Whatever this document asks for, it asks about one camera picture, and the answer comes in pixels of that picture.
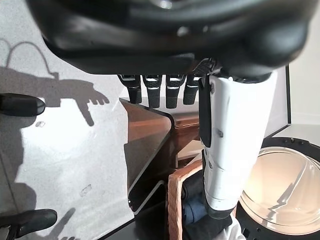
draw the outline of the black metal frame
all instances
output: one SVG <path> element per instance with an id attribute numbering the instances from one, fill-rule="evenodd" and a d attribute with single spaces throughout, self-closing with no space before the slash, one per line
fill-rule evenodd
<path id="1" fill-rule="evenodd" d="M 299 151 L 320 162 L 320 147 L 311 144 L 307 140 L 290 137 L 267 137 L 264 139 L 262 148 L 285 147 Z M 247 240 L 318 240 L 320 231 L 307 235 L 286 235 L 269 230 L 254 221 L 243 209 L 240 203 L 236 208 L 236 218 L 238 219 L 242 233 Z"/>

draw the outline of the robotic hand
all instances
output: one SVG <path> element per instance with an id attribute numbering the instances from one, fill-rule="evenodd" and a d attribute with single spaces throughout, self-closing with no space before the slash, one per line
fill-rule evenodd
<path id="1" fill-rule="evenodd" d="M 136 103 L 140 75 L 155 107 L 160 75 L 174 76 L 167 77 L 167 99 L 183 75 L 197 77 L 206 208 L 213 218 L 227 217 L 259 154 L 273 71 L 299 55 L 318 0 L 27 3 L 54 54 L 87 73 L 120 75 Z"/>

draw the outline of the white wall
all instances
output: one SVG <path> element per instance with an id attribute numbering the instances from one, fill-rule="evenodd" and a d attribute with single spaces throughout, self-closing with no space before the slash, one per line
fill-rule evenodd
<path id="1" fill-rule="evenodd" d="M 288 124 L 286 67 L 281 67 L 277 71 L 278 79 L 265 136 L 274 133 Z"/>
<path id="2" fill-rule="evenodd" d="M 94 240 L 133 217 L 123 88 L 117 76 L 87 74 L 52 54 L 24 1 L 0 1 L 0 92 L 47 104 L 37 118 L 0 115 L 0 214 L 58 213 L 55 227 L 29 239 Z"/>
<path id="3" fill-rule="evenodd" d="M 302 54 L 289 65 L 293 124 L 320 124 L 320 9 Z"/>

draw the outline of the dark blue cloth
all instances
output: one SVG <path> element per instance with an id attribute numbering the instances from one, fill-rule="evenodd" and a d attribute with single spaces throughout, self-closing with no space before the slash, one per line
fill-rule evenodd
<path id="1" fill-rule="evenodd" d="M 206 208 L 203 204 L 202 194 L 197 194 L 195 197 L 187 199 L 182 203 L 184 224 L 193 224 L 207 215 Z"/>

